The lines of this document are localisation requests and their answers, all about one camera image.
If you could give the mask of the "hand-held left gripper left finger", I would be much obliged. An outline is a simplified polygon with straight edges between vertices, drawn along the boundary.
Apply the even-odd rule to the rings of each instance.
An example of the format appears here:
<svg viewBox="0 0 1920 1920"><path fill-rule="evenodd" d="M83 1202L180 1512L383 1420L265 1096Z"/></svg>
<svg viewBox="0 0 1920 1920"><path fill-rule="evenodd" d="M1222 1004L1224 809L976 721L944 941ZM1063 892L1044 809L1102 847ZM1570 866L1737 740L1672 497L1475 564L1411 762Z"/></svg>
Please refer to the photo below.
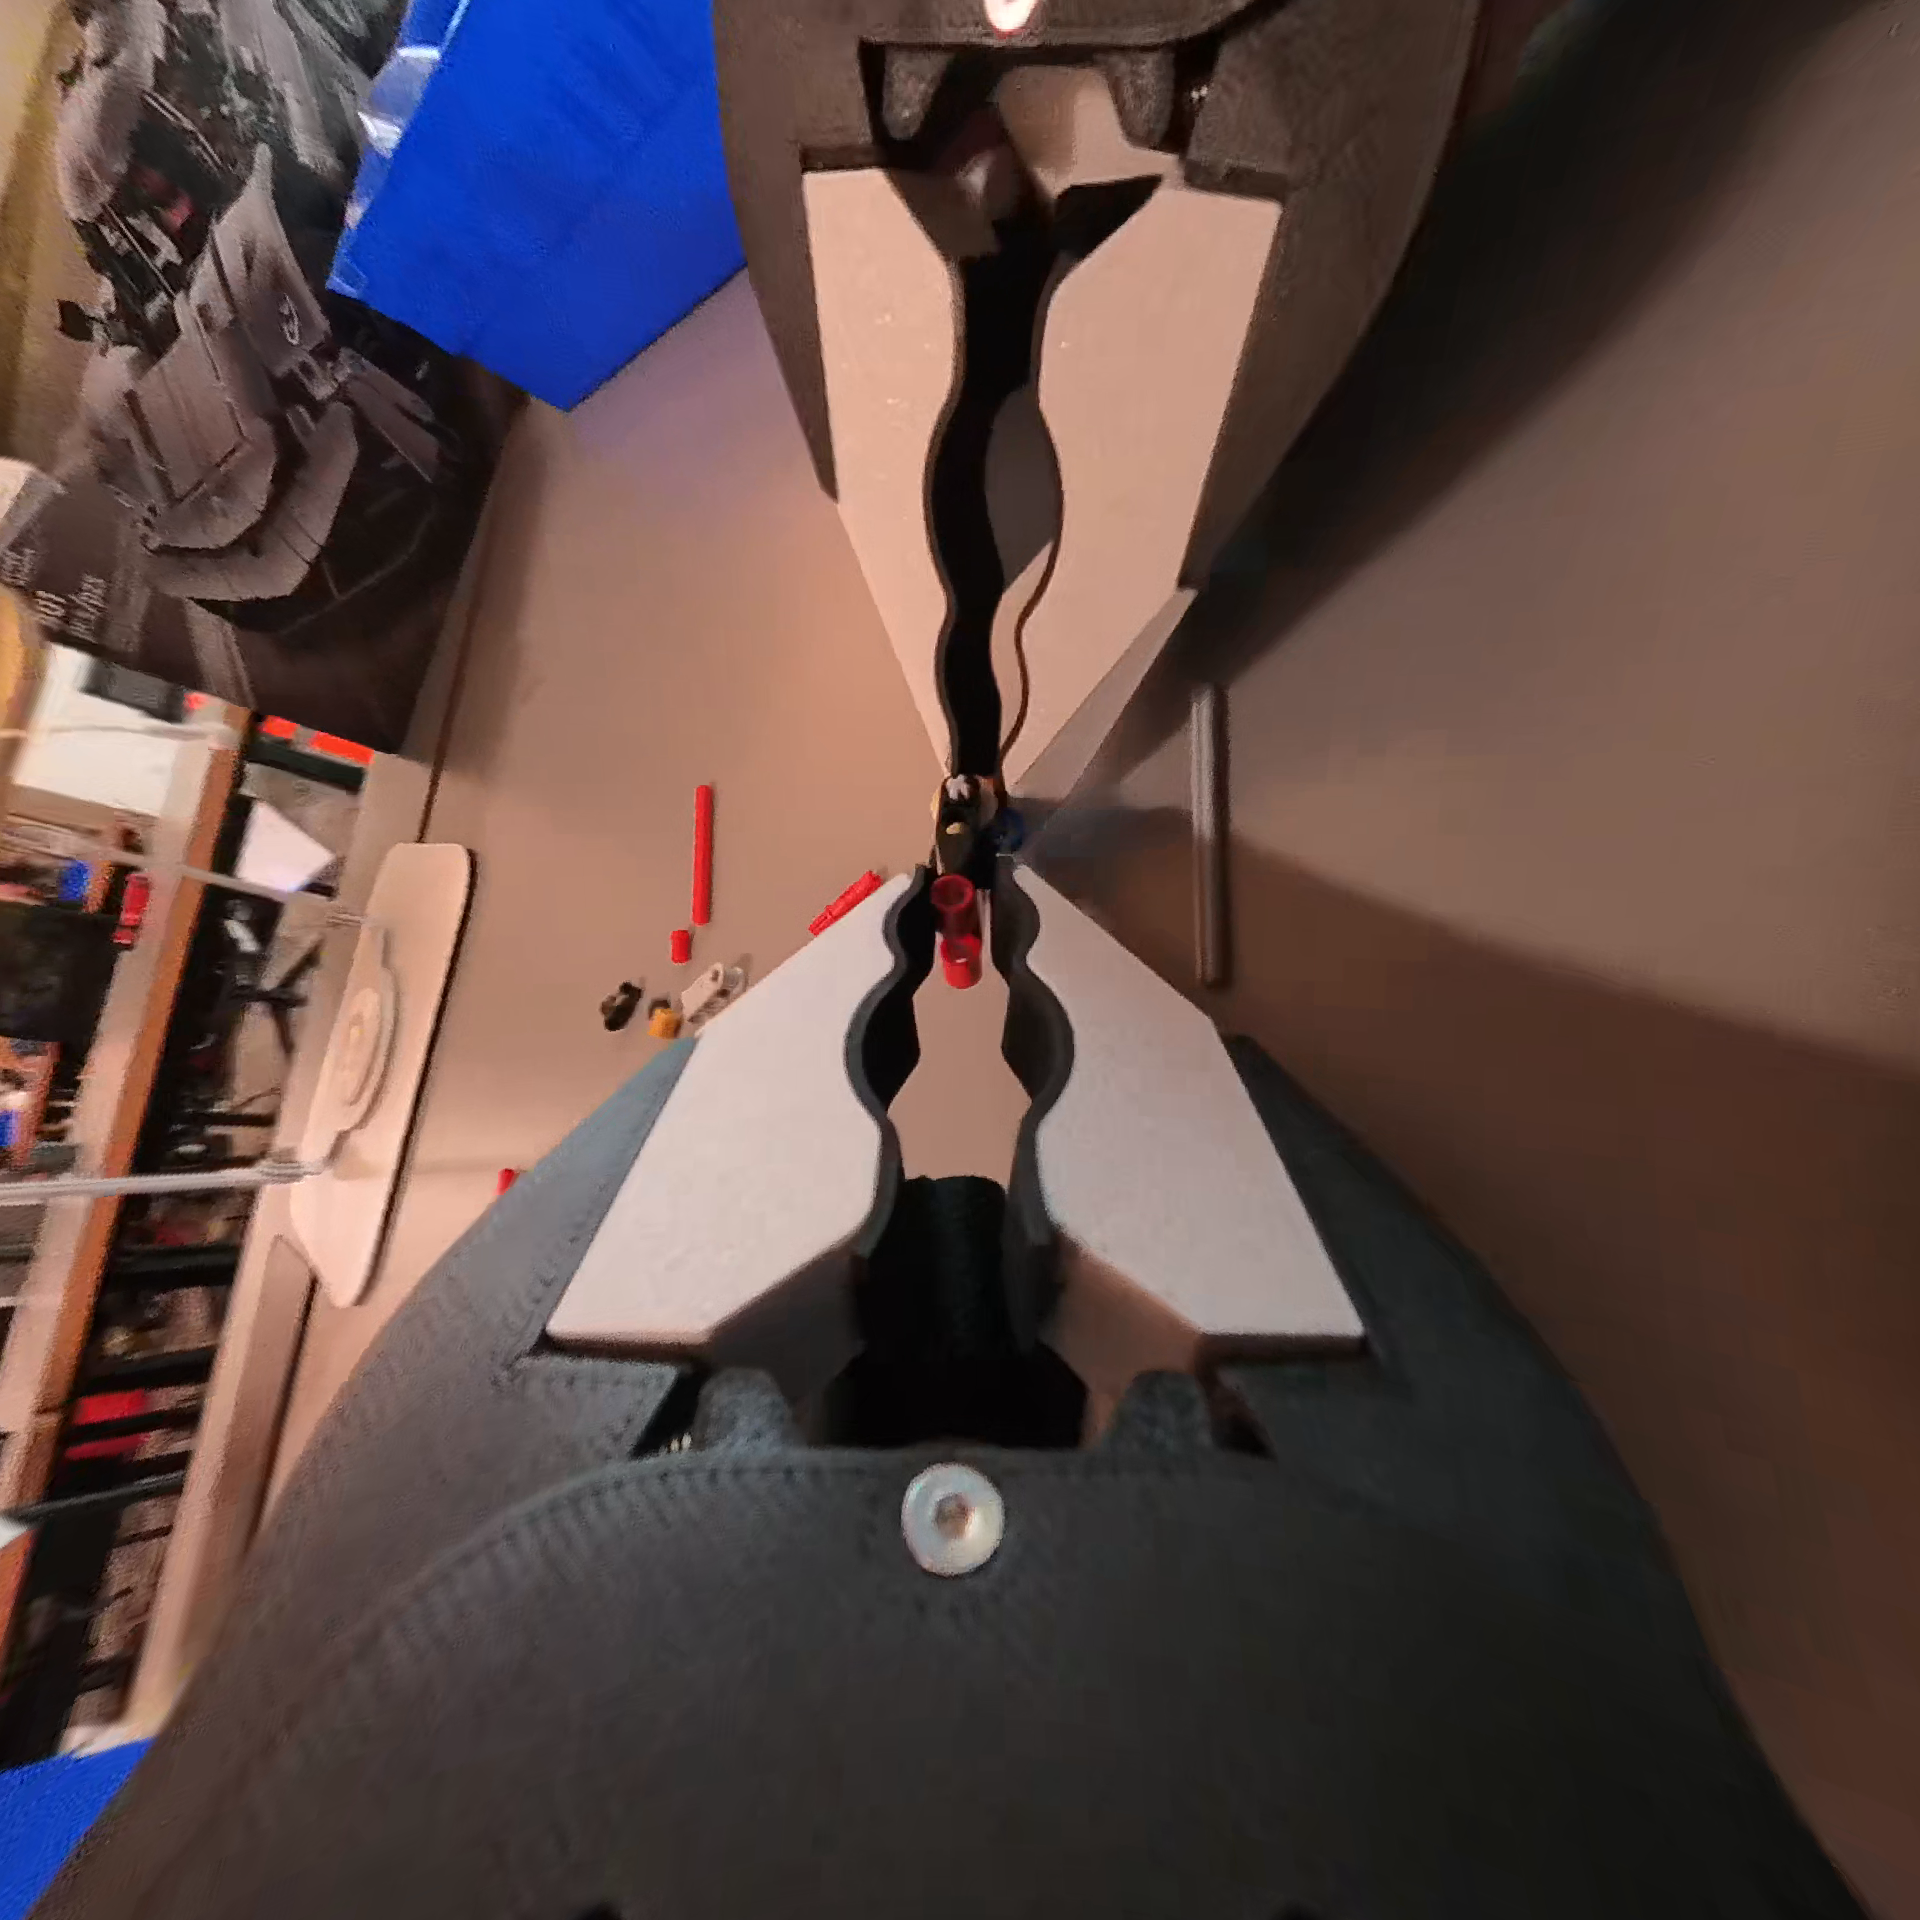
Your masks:
<svg viewBox="0 0 1920 1920"><path fill-rule="evenodd" d="M924 869L888 880L704 1026L583 1250L546 1342L747 1369L792 1400L858 1352L897 1204L891 1106L922 1063Z"/></svg>

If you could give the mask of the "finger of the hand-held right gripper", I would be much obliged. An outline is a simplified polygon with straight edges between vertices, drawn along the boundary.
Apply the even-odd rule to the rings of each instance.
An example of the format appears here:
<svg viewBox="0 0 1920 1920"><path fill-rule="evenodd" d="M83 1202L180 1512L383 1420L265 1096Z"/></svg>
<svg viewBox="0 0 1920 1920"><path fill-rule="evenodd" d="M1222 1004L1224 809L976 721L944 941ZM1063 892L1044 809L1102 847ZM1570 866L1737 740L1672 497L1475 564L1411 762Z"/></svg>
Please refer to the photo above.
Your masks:
<svg viewBox="0 0 1920 1920"><path fill-rule="evenodd" d="M1164 183L1048 302L1059 529L992 623L1015 802L1070 797L1193 602L1186 548L1278 232L1271 199Z"/></svg>
<svg viewBox="0 0 1920 1920"><path fill-rule="evenodd" d="M953 743L940 649L951 594L934 542L934 458L964 370L962 270L994 252L964 175L880 166L802 178L824 351L833 495L944 769Z"/></svg>

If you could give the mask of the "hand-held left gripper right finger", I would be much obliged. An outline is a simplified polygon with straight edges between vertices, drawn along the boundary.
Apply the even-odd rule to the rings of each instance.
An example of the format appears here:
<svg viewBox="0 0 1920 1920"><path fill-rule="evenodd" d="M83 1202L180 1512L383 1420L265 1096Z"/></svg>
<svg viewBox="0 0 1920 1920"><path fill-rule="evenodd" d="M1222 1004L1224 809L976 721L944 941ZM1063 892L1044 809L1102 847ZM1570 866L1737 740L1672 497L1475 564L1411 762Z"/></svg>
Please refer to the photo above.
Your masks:
<svg viewBox="0 0 1920 1920"><path fill-rule="evenodd" d="M992 889L1002 1056L1026 1109L1006 1190L1018 1338L1100 1438L1147 1375L1347 1359L1364 1326L1216 1023L1026 863Z"/></svg>

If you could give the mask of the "long grey lego axle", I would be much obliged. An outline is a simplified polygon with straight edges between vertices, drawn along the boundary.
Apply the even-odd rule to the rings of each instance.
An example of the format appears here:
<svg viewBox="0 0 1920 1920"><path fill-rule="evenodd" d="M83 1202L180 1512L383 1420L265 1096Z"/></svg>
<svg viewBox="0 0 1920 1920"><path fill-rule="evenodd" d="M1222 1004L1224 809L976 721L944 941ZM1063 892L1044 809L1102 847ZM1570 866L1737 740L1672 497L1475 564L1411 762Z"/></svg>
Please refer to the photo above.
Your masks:
<svg viewBox="0 0 1920 1920"><path fill-rule="evenodd" d="M1212 991L1233 977L1227 804L1227 696L1209 680L1193 687L1188 704L1188 816L1193 961Z"/></svg>

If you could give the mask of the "black lego gear assembly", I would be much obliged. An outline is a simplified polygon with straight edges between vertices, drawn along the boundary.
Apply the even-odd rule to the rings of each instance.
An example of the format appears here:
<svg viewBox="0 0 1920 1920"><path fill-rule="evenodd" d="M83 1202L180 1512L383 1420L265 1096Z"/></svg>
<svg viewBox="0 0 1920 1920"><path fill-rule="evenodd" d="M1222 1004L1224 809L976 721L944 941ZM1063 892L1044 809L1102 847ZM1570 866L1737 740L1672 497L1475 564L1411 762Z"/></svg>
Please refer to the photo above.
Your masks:
<svg viewBox="0 0 1920 1920"><path fill-rule="evenodd" d="M928 905L944 982L980 982L999 863L1025 846L1025 816L999 775L948 775L934 802Z"/></svg>

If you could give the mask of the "black lego set box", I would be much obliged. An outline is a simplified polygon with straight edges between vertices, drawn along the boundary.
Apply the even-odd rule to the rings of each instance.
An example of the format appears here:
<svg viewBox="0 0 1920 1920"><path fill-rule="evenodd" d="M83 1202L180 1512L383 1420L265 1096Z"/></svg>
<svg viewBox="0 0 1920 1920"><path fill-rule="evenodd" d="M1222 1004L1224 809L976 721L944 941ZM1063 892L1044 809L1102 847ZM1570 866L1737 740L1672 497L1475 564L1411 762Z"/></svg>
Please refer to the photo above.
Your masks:
<svg viewBox="0 0 1920 1920"><path fill-rule="evenodd" d="M332 284L406 4L26 4L6 58L6 601L418 751L505 391Z"/></svg>

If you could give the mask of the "blue plastic bin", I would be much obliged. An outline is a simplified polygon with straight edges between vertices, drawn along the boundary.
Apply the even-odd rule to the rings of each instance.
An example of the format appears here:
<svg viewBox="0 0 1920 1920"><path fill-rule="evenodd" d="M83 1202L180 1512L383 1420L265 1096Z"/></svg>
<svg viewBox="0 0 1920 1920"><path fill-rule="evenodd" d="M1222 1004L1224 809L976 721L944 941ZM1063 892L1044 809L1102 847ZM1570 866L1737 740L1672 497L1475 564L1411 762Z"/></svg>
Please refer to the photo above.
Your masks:
<svg viewBox="0 0 1920 1920"><path fill-rule="evenodd" d="M327 286L556 408L743 264L708 2L414 2Z"/></svg>
<svg viewBox="0 0 1920 1920"><path fill-rule="evenodd" d="M3 1768L3 1917L23 1917L111 1805L152 1741Z"/></svg>

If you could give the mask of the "wooden table with black legs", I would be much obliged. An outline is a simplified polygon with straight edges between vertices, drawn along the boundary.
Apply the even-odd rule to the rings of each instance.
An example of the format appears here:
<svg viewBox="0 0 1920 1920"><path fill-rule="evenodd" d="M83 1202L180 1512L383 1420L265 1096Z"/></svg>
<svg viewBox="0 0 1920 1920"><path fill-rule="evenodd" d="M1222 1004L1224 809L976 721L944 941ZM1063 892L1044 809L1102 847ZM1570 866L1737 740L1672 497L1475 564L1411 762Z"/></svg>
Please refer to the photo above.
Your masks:
<svg viewBox="0 0 1920 1920"><path fill-rule="evenodd" d="M234 841L235 746L184 753L180 800L152 832L152 877L135 941L120 956L88 1053L67 1173L127 1181L159 1129L155 1086L175 1041L207 901ZM120 1720L130 1694L143 1601L159 1578L161 1503L176 1500L199 1440L216 1343L211 1252L134 1245L128 1213L155 1190L40 1192L40 1237L6 1343L6 1764L57 1754L76 1706Z"/></svg>

